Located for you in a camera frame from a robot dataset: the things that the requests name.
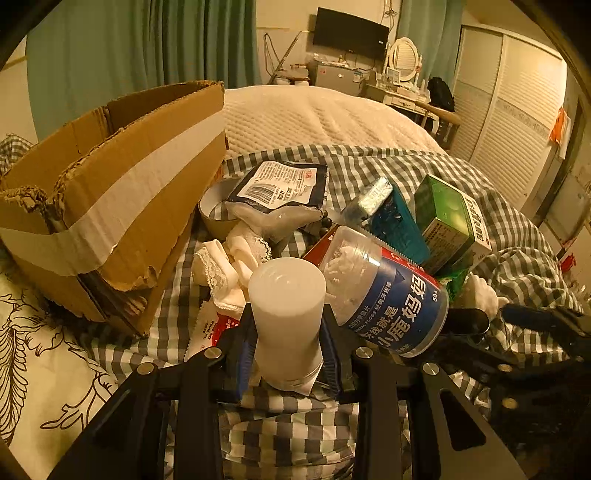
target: white cylindrical container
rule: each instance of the white cylindrical container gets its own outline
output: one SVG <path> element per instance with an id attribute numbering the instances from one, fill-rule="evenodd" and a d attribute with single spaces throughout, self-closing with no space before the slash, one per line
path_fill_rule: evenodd
<path id="1" fill-rule="evenodd" d="M 322 366 L 318 341 L 326 282 L 301 258 L 262 264 L 248 284 L 258 332 L 255 361 L 263 379 L 284 391 L 300 391 Z"/>
<path id="2" fill-rule="evenodd" d="M 446 289 L 351 228 L 337 229 L 320 271 L 338 324 L 401 356 L 422 353 L 443 328 Z"/>

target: black backpack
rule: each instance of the black backpack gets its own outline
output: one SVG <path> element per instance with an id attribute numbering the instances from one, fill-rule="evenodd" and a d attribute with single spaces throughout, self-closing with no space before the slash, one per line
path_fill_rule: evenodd
<path id="1" fill-rule="evenodd" d="M 456 111 L 456 105 L 453 101 L 452 93 L 447 83 L 439 77 L 433 77 L 427 84 L 431 96 L 431 105 L 443 108 L 448 112 Z"/>

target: blue label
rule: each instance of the blue label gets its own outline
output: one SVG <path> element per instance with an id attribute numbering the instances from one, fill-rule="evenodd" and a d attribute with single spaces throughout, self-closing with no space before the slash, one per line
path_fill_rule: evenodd
<path id="1" fill-rule="evenodd" d="M 370 342 L 406 353 L 427 336 L 439 306 L 435 280 L 383 248 L 374 282 L 345 325 Z"/>

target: bed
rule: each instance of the bed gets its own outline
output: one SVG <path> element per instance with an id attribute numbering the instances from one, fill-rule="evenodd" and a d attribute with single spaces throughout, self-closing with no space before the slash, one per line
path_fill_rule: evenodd
<path id="1" fill-rule="evenodd" d="M 225 176 L 243 174 L 267 158 L 326 163 L 328 207 L 341 209 L 378 176 L 395 181 L 408 200 L 424 175 L 433 173 L 478 202 L 493 253 L 476 273 L 499 295 L 535 307 L 577 307 L 539 231 L 481 172 L 449 157 L 425 130 L 389 107 L 316 87 L 255 86 L 227 90 L 224 113 Z M 182 361 L 200 302 L 208 295 L 190 275 L 196 247 L 206 239 L 196 221 L 150 333 L 139 341 L 104 324 L 81 320 L 65 326 L 47 312 L 10 258 L 0 259 L 0 432 L 34 480 L 47 477 L 117 383 L 140 363 L 165 367 Z M 300 256 L 307 247 L 296 232 L 282 255 Z M 522 363 L 564 358 L 547 335 L 504 325 L 501 318 L 487 335 L 492 349 L 510 352 Z M 487 390 L 478 382 L 462 372 L 453 380 L 486 408 Z M 346 478 L 357 415 L 357 406 L 336 404 L 321 387 L 309 397 L 253 387 L 240 406 L 219 410 L 225 475 Z M 173 468 L 173 445 L 170 432 L 167 472 Z"/>

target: green box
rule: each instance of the green box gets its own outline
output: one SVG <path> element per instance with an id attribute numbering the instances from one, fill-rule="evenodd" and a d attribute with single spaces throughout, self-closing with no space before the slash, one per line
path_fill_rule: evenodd
<path id="1" fill-rule="evenodd" d="M 472 197 L 433 175 L 414 193 L 415 218 L 431 257 L 423 268 L 431 275 L 477 266 L 491 253 L 482 213 Z"/>

